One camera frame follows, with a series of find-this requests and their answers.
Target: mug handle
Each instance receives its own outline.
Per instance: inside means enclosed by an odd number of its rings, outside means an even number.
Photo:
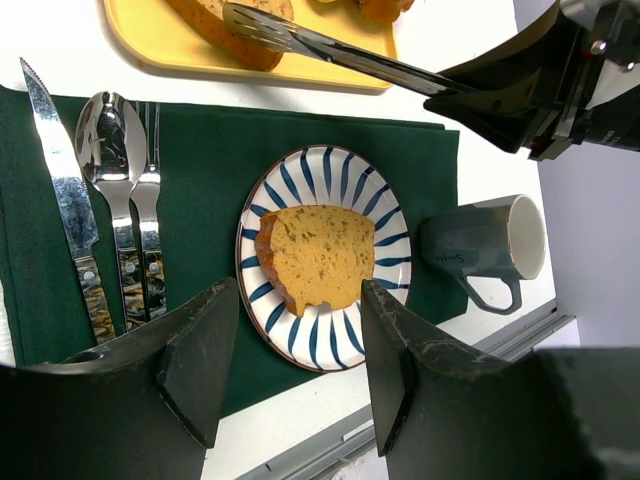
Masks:
[[[488,305],[484,300],[482,300],[478,292],[474,290],[466,277],[456,277],[456,280],[464,289],[464,291],[467,292],[467,295],[469,295],[469,298],[473,301],[473,303],[475,303],[481,310],[485,310],[491,313],[497,313],[499,315],[509,315],[510,313],[513,313],[520,307],[522,307],[522,292],[520,291],[519,280],[513,280],[510,278],[500,279],[509,287],[509,290],[511,290],[511,306],[507,308],[497,308]]]

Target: green cloth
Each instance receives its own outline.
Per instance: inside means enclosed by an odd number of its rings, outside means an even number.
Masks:
[[[68,132],[86,99],[55,97]],[[300,147],[333,144],[369,160],[403,207],[413,245],[408,306],[437,324],[466,310],[454,280],[420,259],[417,227],[457,204],[458,132],[441,125],[166,104],[158,218],[167,304],[176,308],[235,277],[238,220],[251,189]],[[94,255],[114,321],[122,322],[106,202],[89,193],[100,232]],[[59,362],[92,346],[89,323],[24,92],[0,87],[0,280],[19,365]],[[241,308],[224,415],[315,378],[264,342]]]

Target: bread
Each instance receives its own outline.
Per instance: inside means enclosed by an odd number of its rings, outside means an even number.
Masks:
[[[282,59],[282,53],[232,34],[224,24],[222,6],[225,0],[166,0],[183,20],[207,42],[217,45],[247,66],[270,71]],[[234,0],[288,20],[293,20],[290,0]]]
[[[373,222],[342,207],[310,205],[265,214],[255,240],[265,276],[302,317],[307,305],[346,308],[373,276]]]
[[[393,23],[413,5],[413,0],[358,0],[364,17],[377,23]]]

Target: striped plate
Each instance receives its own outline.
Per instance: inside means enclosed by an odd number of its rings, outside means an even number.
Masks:
[[[374,222],[373,276],[405,303],[411,247],[398,201],[367,161],[340,147],[313,146],[293,152],[258,181],[240,217],[237,277],[249,316],[278,353],[309,370],[345,370],[364,361],[360,301],[341,310],[308,306],[302,318],[296,317],[286,310],[282,295],[265,278],[256,257],[254,239],[262,215],[315,204],[347,207]]]

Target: blue stripe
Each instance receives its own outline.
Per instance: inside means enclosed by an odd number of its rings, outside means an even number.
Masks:
[[[360,345],[360,342],[358,341],[358,337],[356,336],[356,331],[353,329],[353,325],[351,325],[351,320],[349,320],[349,317],[347,316],[347,312],[343,310],[342,313],[344,315],[344,326],[347,329],[347,336],[351,341],[351,345],[353,345],[353,348],[355,348],[358,352],[364,355],[364,349],[362,348],[362,346]]]
[[[270,282],[263,283],[253,291],[253,293],[249,297],[249,303],[253,303],[259,298],[264,297],[271,290],[273,290],[273,285],[271,285]]]
[[[378,202],[380,201],[380,197],[382,195],[384,195],[384,192],[386,192],[387,190],[389,190],[391,187],[389,187],[389,184],[386,184],[384,187],[382,187],[380,190],[378,190],[376,192],[376,194],[371,197],[371,200],[369,200],[369,203],[367,203],[367,206],[364,207],[364,211],[362,212],[362,214],[366,217],[367,215],[369,215],[374,208],[376,208],[376,205],[378,204]]]
[[[333,359],[336,361],[336,363],[340,365],[340,368],[342,368],[343,370],[349,368],[344,363],[342,363],[342,361],[340,360],[340,355],[338,355],[338,339],[336,338],[336,328],[333,325],[333,315],[331,315],[331,331],[329,332],[329,343],[331,344],[331,353],[333,354]]]
[[[411,261],[411,257],[382,258],[380,260],[376,260],[376,265],[380,265],[381,267],[395,267],[396,265],[400,265],[401,263],[406,263],[410,261]]]
[[[249,210],[251,210],[253,213],[255,213],[256,215],[258,215],[260,218],[262,218],[264,216],[265,213],[269,213],[269,210],[267,210],[264,207],[261,207],[260,205],[251,205],[249,207]]]
[[[245,258],[242,263],[240,263],[240,269],[259,267],[260,262],[258,261],[258,257],[255,255],[253,257]]]
[[[387,223],[389,223],[389,220],[391,220],[391,217],[393,217],[399,211],[400,211],[400,205],[398,205],[396,208],[394,208],[390,212],[386,213],[380,220],[378,220],[376,222],[376,232],[380,230],[382,227],[384,227]]]
[[[374,247],[388,247],[389,245],[393,245],[398,240],[402,240],[403,238],[409,238],[409,232],[391,235],[390,237],[380,240],[378,243],[374,245]]]
[[[368,167],[364,172],[362,172],[362,175],[360,175],[358,183],[356,184],[356,191],[353,194],[353,201],[351,202],[352,207],[358,202],[358,199],[362,194],[364,184],[367,181],[367,178],[369,178],[369,175],[371,175],[371,172],[373,172],[373,167]]]
[[[349,186],[349,164],[351,163],[353,155],[353,153],[349,153],[342,164],[342,176],[340,177],[340,205],[344,203],[344,196],[346,195],[347,187]]]
[[[327,147],[322,157],[322,168],[324,169],[324,184],[327,186],[327,195],[331,198],[331,152],[333,147]]]
[[[313,177],[311,176],[311,169],[309,168],[309,162],[307,161],[307,152],[308,148],[305,148],[302,151],[302,155],[300,156],[300,166],[302,167],[302,174],[304,175],[304,179],[307,181],[307,185],[311,189],[311,193],[313,193],[313,198],[316,199],[316,203],[318,202],[318,197],[316,197],[316,186],[313,183]]]
[[[271,200],[273,200],[273,202],[278,205],[278,208],[287,208],[287,204],[284,203],[282,197],[278,195],[278,192],[276,192],[271,185],[269,185],[267,182],[264,182],[264,188],[267,190],[267,193],[271,197]]]
[[[289,348],[289,354],[293,356],[293,345],[296,343],[296,337],[298,336],[298,329],[300,328],[300,317],[296,317],[293,321],[293,325],[291,326],[291,330],[289,330],[289,342],[287,343],[287,347]]]
[[[271,314],[269,315],[269,318],[267,318],[267,324],[264,327],[264,331],[267,333],[267,335],[269,335],[269,332],[275,326],[276,322],[280,320],[280,317],[282,317],[282,312],[284,312],[284,309],[284,302],[282,302],[280,305],[274,308],[273,312],[271,312]]]
[[[296,187],[296,184],[293,182],[293,178],[291,178],[291,175],[289,175],[289,170],[287,170],[287,167],[285,167],[284,162],[280,164],[280,175],[282,175],[284,184],[291,192],[291,195],[293,195],[293,198],[298,200],[298,203],[302,203],[300,194],[298,193],[298,187]]]
[[[389,280],[383,280],[381,278],[374,278],[374,280],[387,290],[407,290],[409,288],[408,283],[393,283]]]
[[[242,235],[244,238],[247,238],[249,240],[255,240],[256,237],[258,236],[258,230],[251,230],[250,228],[243,228],[242,229],[242,233],[240,235]]]
[[[316,355],[318,353],[318,321],[320,320],[320,314],[316,315],[316,321],[311,328],[311,336],[309,337],[309,353],[311,353],[311,361],[313,364],[318,367],[319,370],[322,370],[322,367],[318,365],[316,361]]]

